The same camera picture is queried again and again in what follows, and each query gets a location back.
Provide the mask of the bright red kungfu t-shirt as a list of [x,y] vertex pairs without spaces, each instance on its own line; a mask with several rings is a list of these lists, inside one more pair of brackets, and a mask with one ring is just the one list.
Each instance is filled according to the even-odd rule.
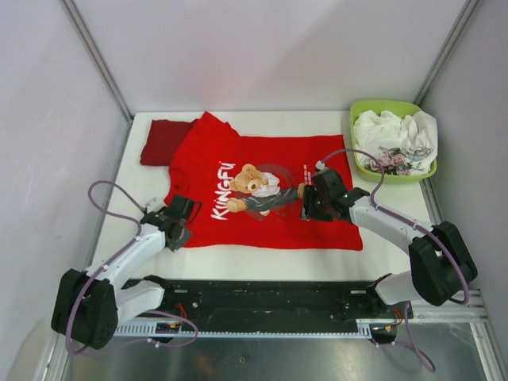
[[205,112],[169,164],[170,202],[200,204],[189,248],[238,244],[277,249],[360,251],[360,231],[344,221],[301,218],[302,188],[314,165],[344,148],[341,135],[250,137]]

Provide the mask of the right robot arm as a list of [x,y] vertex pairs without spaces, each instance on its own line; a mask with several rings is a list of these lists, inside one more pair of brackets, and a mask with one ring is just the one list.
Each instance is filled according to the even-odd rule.
[[367,229],[408,255],[410,270],[388,274],[368,287],[366,308],[374,318],[385,318],[395,304],[418,299],[433,306],[454,301],[464,293],[478,269],[458,228],[449,221],[434,225],[407,217],[378,204],[359,187],[347,189],[338,172],[326,167],[303,188],[302,218],[315,221],[345,221]]

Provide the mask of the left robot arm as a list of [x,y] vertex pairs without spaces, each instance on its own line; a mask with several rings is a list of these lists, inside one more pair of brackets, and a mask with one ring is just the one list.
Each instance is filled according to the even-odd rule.
[[149,276],[132,287],[126,283],[155,254],[175,252],[190,240],[187,224],[200,208],[198,202],[176,195],[167,206],[146,209],[135,222],[133,238],[110,258],[63,274],[51,327],[65,337],[70,354],[104,348],[119,325],[140,314],[151,310],[164,318],[174,311],[175,297],[166,292],[161,278]]

